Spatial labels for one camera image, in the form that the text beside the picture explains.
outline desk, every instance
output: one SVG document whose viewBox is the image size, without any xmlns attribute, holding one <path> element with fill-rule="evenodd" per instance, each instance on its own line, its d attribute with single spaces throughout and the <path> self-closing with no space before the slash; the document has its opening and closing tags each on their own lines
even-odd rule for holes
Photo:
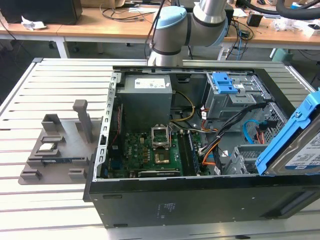
<svg viewBox="0 0 320 240">
<path fill-rule="evenodd" d="M 125 12 L 118 17 L 128 17 L 136 13 Z M 153 15 L 147 15 L 150 22 Z M 246 24 L 247 18 L 238 18 Z M 97 42 L 97 43 L 138 43 L 145 42 L 151 23 L 118 22 L 102 16 L 98 8 L 83 8 L 83 13 L 77 25 L 48 24 L 46 29 L 30 31 L 21 24 L 3 23 L 18 40 L 55 41 L 61 58 L 69 58 L 67 42 Z M 320 50 L 320 36 L 305 37 L 301 32 L 279 31 L 270 26 L 272 20 L 262 19 L 259 27 L 251 27 L 254 38 L 247 44 L 249 48 L 285 48 L 301 50 Z M 0 39 L 12 39 L 3 27 L 0 27 Z M 230 27 L 228 36 L 224 38 L 219 59 L 226 58 L 226 52 L 237 39 L 236 30 Z"/>
<path fill-rule="evenodd" d="M 237 18 L 242 24 L 247 25 L 247 17 Z M 259 27 L 250 27 L 254 32 L 254 37 L 247 43 L 248 48 L 267 48 L 267 49 L 300 49 L 300 50 L 320 50 L 320 36 L 310 38 L 303 35 L 301 31 L 275 31 L 271 25 L 272 19 L 262 18 Z M 237 32 L 230 26 L 227 37 L 224 38 L 218 60 L 225 60 L 234 42 L 237 40 Z"/>
<path fill-rule="evenodd" d="M 264 68 L 297 106 L 312 90 L 290 66 L 278 62 L 185 60 L 185 66 Z M 0 239 L 18 240 L 260 240 L 320 239 L 320 200 L 289 219 L 156 227 L 104 228 L 92 203 L 83 202 L 84 184 L 19 185 L 18 177 L 41 132 L 45 114 L 75 119 L 76 99 L 88 101 L 91 119 L 105 111 L 112 66 L 145 66 L 145 60 L 43 59 L 31 63 L 0 106 Z M 291 83 L 306 88 L 293 94 Z"/>
</svg>

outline blue drive bracket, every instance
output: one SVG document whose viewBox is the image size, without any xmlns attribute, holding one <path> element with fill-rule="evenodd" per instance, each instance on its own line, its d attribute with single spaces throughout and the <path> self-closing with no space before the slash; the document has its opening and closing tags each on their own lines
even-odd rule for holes
<svg viewBox="0 0 320 240">
<path fill-rule="evenodd" d="M 238 90 L 232 85 L 232 79 L 225 72 L 212 73 L 212 81 L 218 88 L 219 94 L 237 94 Z"/>
<path fill-rule="evenodd" d="M 276 153 L 298 129 L 305 129 L 311 122 L 310 115 L 320 105 L 320 89 L 310 93 L 291 115 L 281 131 L 270 142 L 268 147 L 258 156 L 255 165 L 259 175 L 263 175 L 267 166 L 275 160 Z"/>
</svg>

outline wire bundle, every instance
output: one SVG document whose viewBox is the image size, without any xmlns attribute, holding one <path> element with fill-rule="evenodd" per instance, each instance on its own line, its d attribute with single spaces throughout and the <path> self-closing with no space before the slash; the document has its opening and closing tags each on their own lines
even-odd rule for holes
<svg viewBox="0 0 320 240">
<path fill-rule="evenodd" d="M 229 52 L 228 55 L 226 56 L 226 60 L 228 59 L 228 57 L 229 57 L 230 55 L 237 56 L 236 60 L 241 60 L 242 57 L 243 57 L 243 55 L 244 55 L 244 53 L 248 50 L 248 48 L 247 48 L 248 41 L 250 41 L 251 39 L 254 38 L 255 33 L 254 33 L 254 31 L 253 31 L 250 27 L 248 27 L 247 25 L 245 25 L 245 24 L 243 24 L 243 23 L 241 23 L 241 22 L 239 22 L 239 21 L 237 21 L 237 20 L 234 20 L 234 19 L 232 19 L 232 23 L 231 23 L 230 25 L 233 26 L 233 27 L 235 28 L 235 30 L 236 30 L 236 41 L 234 42 L 234 44 L 233 44 L 230 52 Z M 242 36 L 242 34 L 241 34 L 241 29 L 240 29 L 239 25 L 245 26 L 247 29 L 250 30 L 251 34 L 250 34 L 249 37 L 244 37 L 244 36 Z M 240 48 L 241 48 L 241 45 L 242 45 L 242 40 L 245 41 L 245 44 L 244 44 L 244 49 L 243 49 L 242 53 L 240 53 Z M 237 45 L 237 42 L 238 42 L 238 41 L 239 41 L 238 46 L 237 46 L 238 53 L 237 53 L 237 54 L 233 54 L 232 52 L 233 52 L 233 50 L 236 48 L 236 45 Z"/>
<path fill-rule="evenodd" d="M 180 94 L 182 97 L 184 97 L 184 99 L 186 99 L 190 105 L 191 105 L 191 108 L 192 108 L 192 111 L 190 113 L 189 116 L 187 117 L 182 117 L 182 118 L 179 118 L 179 119 L 171 119 L 170 122 L 172 125 L 176 126 L 178 129 L 182 129 L 182 130 L 189 130 L 189 131 L 195 131 L 195 132 L 199 132 L 199 133 L 208 133 L 210 132 L 210 129 L 209 131 L 208 130 L 199 130 L 199 129 L 196 129 L 196 128 L 193 128 L 187 121 L 192 119 L 193 116 L 195 115 L 195 112 L 196 112 L 196 106 L 193 104 L 193 102 L 190 100 L 190 98 L 188 98 L 184 93 L 180 92 L 180 91 L 175 91 L 177 94 Z M 178 122 L 185 122 L 186 124 L 188 124 L 190 126 L 190 128 L 187 128 L 187 127 L 183 127 L 181 126 L 180 124 L 178 124 Z"/>
<path fill-rule="evenodd" d="M 20 43 L 16 37 L 6 28 L 6 26 L 4 25 L 4 23 L 2 22 L 1 18 L 0 18 L 0 24 L 2 25 L 2 27 L 7 31 L 7 33 L 14 39 L 16 40 L 16 42 L 20 45 L 21 48 L 23 48 L 23 50 L 31 57 L 31 58 L 35 58 L 24 46 L 22 43 Z"/>
<path fill-rule="evenodd" d="M 127 17 L 113 17 L 114 14 L 120 15 L 120 14 L 129 12 L 129 9 L 124 10 L 124 11 L 120 11 L 120 12 L 116 12 L 116 10 L 113 9 L 113 8 L 106 8 L 106 9 L 102 10 L 102 5 L 103 5 L 103 3 L 100 4 L 99 9 L 100 9 L 101 14 L 105 18 L 110 19 L 110 20 L 114 20 L 114 21 L 117 21 L 117 22 L 121 22 L 121 23 L 134 23 L 134 22 L 142 22 L 142 21 L 147 21 L 147 22 L 151 23 L 149 20 L 147 20 L 145 18 L 145 16 L 155 13 L 155 12 L 141 13 L 138 9 L 135 9 L 135 11 L 139 12 L 138 15 L 127 16 Z M 109 10 L 112 10 L 112 14 L 111 15 L 107 15 L 107 11 L 109 11 Z"/>
<path fill-rule="evenodd" d="M 311 60 L 311 61 L 319 61 L 320 60 L 320 58 L 318 59 L 318 60 L 316 60 L 316 59 L 312 59 L 312 58 L 309 58 L 309 57 L 307 57 L 305 54 L 308 54 L 308 55 L 310 55 L 310 56 L 318 56 L 320 53 L 309 53 L 309 52 L 306 52 L 306 51 L 304 51 L 304 50 L 299 50 L 298 49 L 298 51 L 299 51 L 299 53 L 302 55 L 302 56 L 304 56 L 306 59 L 308 59 L 308 60 Z"/>
<path fill-rule="evenodd" d="M 269 15 L 280 15 L 281 17 L 284 17 L 287 19 L 313 20 L 313 19 L 318 19 L 320 17 L 320 8 L 319 7 L 308 9 L 308 8 L 320 3 L 320 0 L 314 0 L 314 1 L 309 2 L 303 6 L 298 7 L 297 9 L 286 8 L 285 0 L 278 0 L 276 2 L 276 11 L 257 7 L 255 5 L 252 5 L 247 0 L 242 0 L 241 2 L 244 5 L 246 5 L 248 8 L 255 10 L 257 12 L 260 12 L 263 14 L 269 14 Z"/>
<path fill-rule="evenodd" d="M 260 122 L 258 122 L 257 120 L 254 120 L 254 119 L 250 119 L 248 121 L 245 121 L 243 126 L 242 126 L 242 131 L 243 131 L 243 134 L 244 134 L 244 137 L 247 139 L 247 141 L 250 143 L 250 144 L 254 144 L 254 141 L 252 141 L 251 137 L 249 136 L 249 133 L 247 131 L 247 124 L 248 123 L 255 123 L 255 124 L 259 124 Z"/>
<path fill-rule="evenodd" d="M 202 165 L 208 164 L 208 162 L 206 162 L 206 160 L 207 160 L 210 152 L 212 152 L 212 151 L 213 151 L 213 157 L 215 157 L 215 156 L 219 157 L 217 146 L 218 146 L 222 136 L 226 133 L 226 131 L 228 131 L 233 125 L 239 123 L 248 112 L 251 112 L 254 109 L 263 109 L 267 105 L 268 105 L 268 102 L 262 102 L 262 103 L 250 105 L 248 107 L 245 107 L 241 111 L 239 111 L 237 114 L 235 114 L 234 116 L 229 118 L 227 121 L 225 121 L 225 123 L 221 126 L 221 128 L 216 132 L 216 134 L 214 136 L 214 140 L 212 142 L 210 142 L 208 145 L 204 146 L 200 150 L 201 155 L 206 153 L 203 158 Z"/>
<path fill-rule="evenodd" d="M 121 112 L 121 109 L 120 109 L 120 106 L 118 106 L 118 115 L 117 115 L 117 130 L 116 130 L 116 135 L 114 136 L 113 138 L 113 141 L 111 143 L 110 146 L 113 146 L 118 135 L 119 135 L 119 131 L 120 131 L 120 112 Z"/>
<path fill-rule="evenodd" d="M 207 111 L 209 111 L 209 110 L 210 110 L 209 108 L 205 108 L 204 110 L 201 111 L 201 113 L 207 112 Z M 203 131 L 205 131 L 205 132 L 211 132 L 211 129 L 210 129 L 210 128 L 205 128 L 205 123 L 206 123 L 206 121 L 207 121 L 207 120 L 205 120 L 205 119 L 202 121 L 202 123 L 201 123 L 201 129 L 202 129 Z M 218 129 L 213 128 L 212 131 L 213 131 L 213 132 L 217 132 Z"/>
<path fill-rule="evenodd" d="M 260 144 L 265 144 L 265 134 L 264 132 L 256 132 L 256 139 Z"/>
</svg>

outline white paper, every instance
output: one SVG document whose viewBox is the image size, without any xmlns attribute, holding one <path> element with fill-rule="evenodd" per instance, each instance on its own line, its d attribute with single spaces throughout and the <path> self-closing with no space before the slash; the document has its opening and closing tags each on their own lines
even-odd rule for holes
<svg viewBox="0 0 320 240">
<path fill-rule="evenodd" d="M 220 175 L 221 174 L 221 171 L 220 169 L 217 167 L 217 166 L 214 166 L 214 171 L 217 175 Z"/>
<path fill-rule="evenodd" d="M 135 89 L 165 89 L 164 78 L 137 78 L 134 81 Z"/>
<path fill-rule="evenodd" d="M 234 17 L 244 18 L 248 16 L 241 8 L 234 8 L 233 10 L 234 10 L 233 12 Z"/>
<path fill-rule="evenodd" d="M 312 21 L 311 24 L 316 24 L 316 25 L 320 26 L 320 20 L 319 19 L 315 19 L 315 20 Z"/>
<path fill-rule="evenodd" d="M 301 21 L 301 20 L 295 20 L 292 23 L 292 27 L 295 29 L 303 30 L 305 27 L 307 27 L 310 23 L 307 21 Z"/>
<path fill-rule="evenodd" d="M 40 146 L 39 151 L 50 151 L 54 145 L 52 142 L 44 143 Z"/>
<path fill-rule="evenodd" d="M 25 19 L 23 16 L 21 16 L 22 22 L 21 24 L 31 31 L 34 29 L 45 29 L 47 26 L 44 25 L 42 21 L 30 21 L 28 19 Z"/>
<path fill-rule="evenodd" d="M 229 157 L 228 150 L 222 151 L 221 157 Z"/>
</svg>

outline motherboard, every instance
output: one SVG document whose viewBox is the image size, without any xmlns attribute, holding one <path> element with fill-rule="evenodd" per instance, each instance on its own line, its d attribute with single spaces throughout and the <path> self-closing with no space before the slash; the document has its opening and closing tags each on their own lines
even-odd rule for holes
<svg viewBox="0 0 320 240">
<path fill-rule="evenodd" d="M 200 171 L 198 149 L 202 142 L 197 132 L 127 132 L 122 142 L 121 147 L 110 149 L 112 157 L 103 164 L 102 177 L 196 176 Z"/>
</svg>

